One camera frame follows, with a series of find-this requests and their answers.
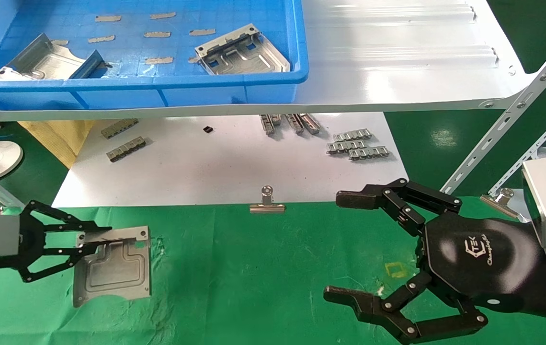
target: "blue storage bin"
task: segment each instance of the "blue storage bin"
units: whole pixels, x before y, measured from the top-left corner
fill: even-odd
[[[175,17],[150,19],[151,14]],[[95,22],[97,15],[122,15]],[[291,64],[290,72],[210,76],[195,46],[253,23]],[[190,36],[190,30],[216,29]],[[170,31],[168,38],[145,32]],[[308,75],[301,0],[0,0],[0,68],[45,33],[68,40],[80,58],[96,49],[112,68],[71,80],[0,80],[0,110],[126,109],[181,105],[290,103]],[[115,35],[90,44],[89,38]],[[173,57],[167,65],[147,58]]]

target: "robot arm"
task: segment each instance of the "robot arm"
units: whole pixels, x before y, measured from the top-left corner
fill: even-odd
[[[64,224],[43,225],[32,215],[34,211],[61,220]],[[99,245],[113,242],[88,242],[79,248],[45,248],[45,234],[60,231],[89,233],[110,229],[111,227],[98,227],[94,221],[80,220],[38,201],[30,201],[19,216],[0,214],[0,268],[13,268],[24,282],[34,282],[73,267],[82,257],[95,253]],[[44,255],[64,255],[68,258],[62,264],[31,272],[28,269],[30,264]]]
[[[408,203],[439,214],[425,223]],[[382,325],[403,344],[474,334],[487,323],[475,306],[546,317],[546,255],[531,224],[459,216],[459,199],[398,179],[338,192],[337,205],[383,209],[418,237],[420,272],[386,299],[328,286],[324,299],[352,307],[358,321]],[[401,310],[428,289],[459,315],[412,322]]]
[[[411,236],[422,237],[425,219],[408,203],[437,214],[458,213],[462,205],[461,200],[457,198],[407,182],[405,179],[398,179],[387,185],[367,185],[360,192],[337,193],[338,206],[359,209],[381,208],[390,218],[397,220]],[[334,286],[325,288],[324,299],[352,307],[358,321],[381,325],[402,344],[474,334],[488,323],[486,316],[475,309],[468,299],[454,299],[451,302],[459,310],[457,316],[420,322],[405,318],[401,312],[402,308],[424,292],[431,283],[431,273],[421,271],[386,299],[371,293]]]

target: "green tablecloth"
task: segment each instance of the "green tablecloth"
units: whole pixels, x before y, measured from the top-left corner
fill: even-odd
[[[477,198],[464,201],[465,216],[499,216]],[[24,284],[2,269],[0,345],[395,344],[322,291],[334,284],[387,295],[416,272],[416,240],[382,211],[332,203],[270,215],[247,205],[68,211],[99,225],[149,225],[152,297],[100,297],[74,309],[72,271]],[[426,292],[404,312],[418,321],[455,310]],[[441,343],[546,343],[546,319],[486,314],[478,334]]]

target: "metal plate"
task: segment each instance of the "metal plate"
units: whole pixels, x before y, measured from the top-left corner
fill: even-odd
[[[142,299],[150,292],[150,237],[148,227],[116,229],[99,233],[78,233],[76,245],[115,241],[100,245],[97,253],[75,265],[73,306],[104,295]]]
[[[290,63],[253,24],[197,46],[209,74],[287,72]]]
[[[0,69],[0,80],[32,81],[41,79],[74,79],[89,76],[102,63],[95,50],[80,59],[69,48],[52,44],[41,34],[6,66]]]

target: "yellow tape mark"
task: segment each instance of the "yellow tape mark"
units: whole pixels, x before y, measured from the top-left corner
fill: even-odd
[[[389,262],[384,265],[386,267],[386,273],[393,278],[404,278],[409,276],[407,267],[402,262]]]

